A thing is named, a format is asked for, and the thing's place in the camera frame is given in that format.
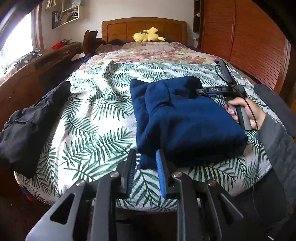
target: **gray handle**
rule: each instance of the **gray handle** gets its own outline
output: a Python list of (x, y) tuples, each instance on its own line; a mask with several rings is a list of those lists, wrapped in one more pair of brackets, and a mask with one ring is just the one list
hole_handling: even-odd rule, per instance
[(241, 128), (245, 131), (251, 131), (251, 123), (250, 123), (250, 118), (248, 117), (246, 113), (246, 109), (243, 106), (234, 106), (232, 104), (229, 104), (228, 101), (232, 100), (231, 97), (227, 97), (225, 101), (227, 102), (228, 106), (234, 111), (235, 115), (239, 119), (239, 125)]

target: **floral bedspread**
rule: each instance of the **floral bedspread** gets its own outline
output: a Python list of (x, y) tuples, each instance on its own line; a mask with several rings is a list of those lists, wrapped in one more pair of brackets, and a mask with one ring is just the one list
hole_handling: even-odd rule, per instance
[[(217, 57), (197, 53), (180, 43), (129, 43), (100, 46), (98, 54), (69, 77), (71, 94), (40, 155), (36, 175), (31, 179), (15, 173), (20, 185), (38, 200), (53, 204), (75, 181), (94, 181), (116, 169), (136, 148), (136, 119), (129, 85), (131, 79), (146, 82), (181, 76), (196, 76), (203, 86), (224, 83), (215, 72)], [(280, 120), (254, 93), (253, 85), (231, 69), (249, 98)], [(222, 97), (214, 100), (223, 105)], [(194, 180), (215, 179), (235, 196), (253, 186), (271, 168), (264, 147), (247, 131), (244, 155), (218, 164), (180, 170)], [(168, 211), (176, 200), (164, 200), (154, 170), (136, 170), (128, 200), (116, 200), (118, 207), (141, 211)]]

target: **cable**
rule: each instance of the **cable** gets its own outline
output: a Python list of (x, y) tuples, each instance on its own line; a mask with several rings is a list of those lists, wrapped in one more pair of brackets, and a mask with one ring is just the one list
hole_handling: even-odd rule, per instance
[[(228, 86), (231, 86), (232, 88), (234, 88), (236, 90), (236, 92), (244, 99), (244, 101), (246, 102), (248, 108), (250, 109), (251, 111), (251, 114), (254, 118), (254, 121), (255, 121), (255, 124), (256, 124), (256, 130), (259, 131), (259, 128), (258, 128), (258, 124), (257, 124), (257, 121), (256, 121), (256, 118), (255, 118), (255, 115), (249, 105), (249, 103), (247, 102), (246, 98), (244, 97), (243, 93), (235, 86), (235, 84), (231, 85), (230, 83), (228, 83), (224, 78), (221, 77), (221, 75), (218, 73), (217, 71), (217, 68), (218, 68), (218, 65), (215, 66), (215, 71), (216, 71), (216, 74), (219, 76), (220, 79), (222, 79)], [(234, 79), (234, 76), (231, 72), (231, 70), (228, 68), (229, 70), (229, 73), (231, 74), (232, 78)], [(256, 175), (254, 177), (254, 184), (253, 184), (253, 187), (252, 187), (252, 200), (253, 200), (253, 206), (254, 206), (254, 209), (255, 209), (255, 212), (256, 212), (256, 215), (258, 216), (259, 220), (264, 223), (265, 225), (269, 226), (269, 224), (265, 223), (261, 218), (260, 218), (260, 215), (258, 214), (258, 211), (257, 211), (257, 208), (256, 208), (256, 205), (255, 205), (255, 200), (254, 200), (254, 188), (255, 188), (255, 184), (256, 184), (256, 179), (257, 179), (257, 176), (259, 174), (259, 161), (258, 161), (258, 164), (257, 164), (257, 171), (256, 171)]]

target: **bright window light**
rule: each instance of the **bright window light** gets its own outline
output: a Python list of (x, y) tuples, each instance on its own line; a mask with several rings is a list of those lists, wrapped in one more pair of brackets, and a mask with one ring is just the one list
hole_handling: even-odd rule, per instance
[(18, 58), (33, 51), (31, 37), (31, 13), (14, 28), (0, 51), (0, 66), (11, 65)]

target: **wall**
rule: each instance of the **wall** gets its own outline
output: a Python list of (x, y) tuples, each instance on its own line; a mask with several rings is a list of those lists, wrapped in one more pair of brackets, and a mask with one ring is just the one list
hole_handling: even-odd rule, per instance
[(54, 8), (45, 9), (46, 2), (42, 2), (42, 11), (41, 11), (41, 25), (42, 25), (42, 37), (44, 48), (51, 48), (58, 41), (62, 40), (61, 32), (59, 29), (52, 29), (52, 11)]
[(98, 37), (101, 37), (102, 21), (129, 17), (159, 17), (186, 21), (188, 43), (193, 44), (194, 0), (84, 0), (83, 7), (83, 20), (54, 30), (51, 29), (51, 16), (50, 21), (48, 20), (51, 9), (46, 10), (47, 19), (46, 16), (42, 17), (42, 22), (48, 22), (46, 29), (43, 29), (42, 23), (43, 40), (45, 41), (47, 36), (49, 38), (47, 42), (53, 41), (54, 38), (83, 42), (86, 30), (98, 30)]

